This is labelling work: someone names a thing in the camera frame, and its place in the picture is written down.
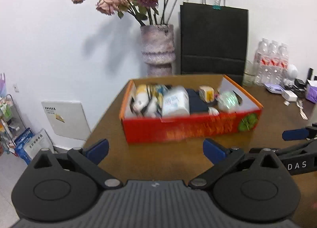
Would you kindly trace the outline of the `red orange cardboard box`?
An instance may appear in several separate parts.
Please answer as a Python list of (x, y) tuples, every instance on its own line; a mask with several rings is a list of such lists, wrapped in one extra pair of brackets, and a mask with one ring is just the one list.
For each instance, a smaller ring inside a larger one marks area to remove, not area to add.
[[(220, 93), (234, 91), (242, 102), (233, 113), (221, 112), (217, 116), (201, 113), (163, 118), (137, 117), (131, 112), (131, 98), (137, 86), (148, 84), (180, 85), (186, 89), (207, 85)], [(251, 131), (256, 128), (262, 109), (259, 101), (224, 74), (190, 74), (131, 79), (124, 90), (119, 118), (127, 143), (154, 143)]]

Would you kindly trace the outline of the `navy blue pouch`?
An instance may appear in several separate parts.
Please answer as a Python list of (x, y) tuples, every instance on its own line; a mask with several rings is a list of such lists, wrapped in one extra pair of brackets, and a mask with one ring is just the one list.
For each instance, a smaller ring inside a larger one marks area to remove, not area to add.
[(190, 114), (200, 114), (208, 112), (208, 104), (204, 102), (197, 91), (194, 89), (186, 89), (189, 96)]

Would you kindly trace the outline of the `white yellow charger plug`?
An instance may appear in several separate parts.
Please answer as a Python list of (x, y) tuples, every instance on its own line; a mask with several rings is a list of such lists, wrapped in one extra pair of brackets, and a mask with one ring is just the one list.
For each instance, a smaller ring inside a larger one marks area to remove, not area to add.
[(214, 102), (215, 100), (215, 93), (214, 89), (210, 86), (202, 85), (198, 89), (199, 96), (201, 100), (203, 100), (206, 103)]

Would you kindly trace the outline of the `clear plastic swab box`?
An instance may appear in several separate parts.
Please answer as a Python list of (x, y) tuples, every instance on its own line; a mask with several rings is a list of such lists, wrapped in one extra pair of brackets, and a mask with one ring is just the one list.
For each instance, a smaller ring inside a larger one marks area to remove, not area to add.
[(190, 115), (189, 95), (182, 86), (173, 87), (163, 96), (162, 116)]

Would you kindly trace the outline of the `white yellow plush toy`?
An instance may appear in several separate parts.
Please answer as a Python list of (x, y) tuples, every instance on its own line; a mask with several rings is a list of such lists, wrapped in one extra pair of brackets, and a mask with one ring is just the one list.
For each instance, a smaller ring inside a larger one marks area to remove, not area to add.
[(155, 85), (139, 85), (130, 102), (133, 114), (140, 117), (159, 117), (159, 100)]

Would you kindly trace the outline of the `white round jar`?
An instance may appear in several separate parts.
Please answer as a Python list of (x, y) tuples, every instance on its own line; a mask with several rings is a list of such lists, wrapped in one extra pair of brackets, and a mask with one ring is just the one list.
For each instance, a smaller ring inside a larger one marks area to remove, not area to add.
[(219, 111), (216, 108), (214, 108), (214, 107), (209, 107), (208, 108), (208, 113), (211, 116), (218, 116), (220, 114)]

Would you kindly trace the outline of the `white charger adapter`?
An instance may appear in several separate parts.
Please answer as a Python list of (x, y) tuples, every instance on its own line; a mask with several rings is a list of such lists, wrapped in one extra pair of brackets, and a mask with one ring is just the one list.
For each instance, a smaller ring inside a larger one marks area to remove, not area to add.
[(298, 99), (298, 96), (291, 90), (284, 90), (282, 92), (282, 97), (287, 101), (287, 102), (296, 102)]

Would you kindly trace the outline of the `purple case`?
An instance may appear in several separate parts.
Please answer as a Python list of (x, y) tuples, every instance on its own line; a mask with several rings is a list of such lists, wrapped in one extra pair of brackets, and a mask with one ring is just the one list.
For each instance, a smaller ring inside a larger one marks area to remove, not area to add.
[(285, 91), (282, 86), (277, 84), (264, 84), (264, 87), (267, 91), (273, 94), (283, 94)]

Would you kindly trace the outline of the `blue white paper bags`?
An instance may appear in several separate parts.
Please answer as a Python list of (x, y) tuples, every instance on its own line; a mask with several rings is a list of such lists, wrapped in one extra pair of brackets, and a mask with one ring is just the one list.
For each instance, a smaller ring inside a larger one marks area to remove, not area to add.
[(54, 153), (51, 139), (44, 129), (34, 134), (30, 128), (27, 128), (14, 142), (16, 143), (15, 153), (25, 161), (27, 165), (30, 164), (36, 154), (43, 148), (48, 148)]

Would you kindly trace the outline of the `white round lamp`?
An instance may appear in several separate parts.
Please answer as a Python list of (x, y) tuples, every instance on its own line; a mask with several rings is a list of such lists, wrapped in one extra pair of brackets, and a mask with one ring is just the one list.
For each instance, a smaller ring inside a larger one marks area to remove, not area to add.
[(284, 86), (292, 87), (294, 82), (298, 76), (298, 69), (295, 65), (290, 64), (287, 67), (285, 78), (284, 78)]

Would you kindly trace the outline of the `clear glass cup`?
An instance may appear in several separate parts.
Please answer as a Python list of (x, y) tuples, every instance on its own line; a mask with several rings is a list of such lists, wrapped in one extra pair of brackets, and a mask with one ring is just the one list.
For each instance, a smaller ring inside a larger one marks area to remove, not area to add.
[(243, 73), (243, 85), (253, 86), (255, 81), (255, 69), (254, 65), (250, 61), (245, 62), (244, 73)]

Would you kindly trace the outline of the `water bottle pack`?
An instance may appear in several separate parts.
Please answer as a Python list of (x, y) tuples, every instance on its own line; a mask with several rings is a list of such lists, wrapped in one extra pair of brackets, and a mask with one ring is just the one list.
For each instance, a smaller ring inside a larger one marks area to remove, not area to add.
[(263, 38), (254, 57), (255, 84), (281, 85), (289, 63), (288, 45)]

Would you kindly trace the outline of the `black paper bag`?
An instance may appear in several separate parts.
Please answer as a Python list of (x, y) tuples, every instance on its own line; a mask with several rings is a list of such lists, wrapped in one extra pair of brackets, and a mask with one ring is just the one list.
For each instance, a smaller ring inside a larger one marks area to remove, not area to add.
[(180, 7), (181, 74), (225, 74), (242, 84), (247, 59), (249, 11), (226, 0)]

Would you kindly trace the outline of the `purple ceramic vase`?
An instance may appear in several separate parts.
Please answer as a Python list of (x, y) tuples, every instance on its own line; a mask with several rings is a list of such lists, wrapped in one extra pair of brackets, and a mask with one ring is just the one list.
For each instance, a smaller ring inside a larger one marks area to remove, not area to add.
[(147, 76), (161, 77), (173, 74), (176, 60), (173, 25), (141, 26), (141, 53), (147, 66)]

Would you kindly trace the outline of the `white wall panel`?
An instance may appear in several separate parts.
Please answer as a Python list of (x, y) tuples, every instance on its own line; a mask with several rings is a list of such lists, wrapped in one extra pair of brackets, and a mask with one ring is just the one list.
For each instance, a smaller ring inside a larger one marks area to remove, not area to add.
[(82, 104), (77, 101), (42, 101), (55, 134), (85, 141), (91, 134)]

